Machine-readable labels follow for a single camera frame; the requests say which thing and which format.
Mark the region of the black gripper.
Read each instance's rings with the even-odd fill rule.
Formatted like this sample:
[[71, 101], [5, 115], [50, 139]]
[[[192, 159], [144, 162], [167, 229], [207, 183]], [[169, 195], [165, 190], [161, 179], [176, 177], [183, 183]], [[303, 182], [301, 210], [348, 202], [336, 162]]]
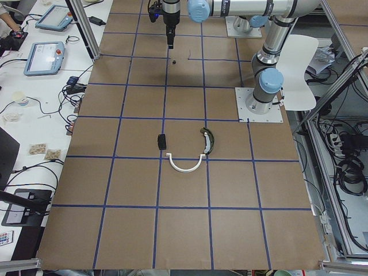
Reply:
[[180, 0], [163, 0], [162, 10], [163, 10], [163, 20], [164, 23], [166, 24], [168, 49], [173, 49], [176, 26], [180, 22], [180, 14], [181, 14]]

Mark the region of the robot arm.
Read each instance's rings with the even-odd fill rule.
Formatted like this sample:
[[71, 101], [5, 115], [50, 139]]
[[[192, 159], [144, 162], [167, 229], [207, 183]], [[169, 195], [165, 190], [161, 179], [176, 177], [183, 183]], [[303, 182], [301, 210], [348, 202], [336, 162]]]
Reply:
[[320, 4], [319, 1], [188, 1], [192, 21], [204, 22], [210, 16], [264, 16], [272, 23], [266, 40], [252, 58], [255, 88], [246, 100], [249, 111], [265, 114], [283, 86], [283, 75], [276, 69], [282, 47], [297, 18]]

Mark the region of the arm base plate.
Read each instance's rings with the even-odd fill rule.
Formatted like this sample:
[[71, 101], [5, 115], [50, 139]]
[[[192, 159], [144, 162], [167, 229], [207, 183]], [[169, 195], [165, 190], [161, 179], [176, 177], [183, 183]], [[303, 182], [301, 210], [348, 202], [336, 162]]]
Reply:
[[260, 28], [267, 21], [264, 16], [227, 16], [225, 18], [227, 36], [233, 38], [260, 39]]
[[283, 123], [277, 97], [269, 103], [258, 102], [251, 87], [236, 87], [236, 104], [240, 122]]

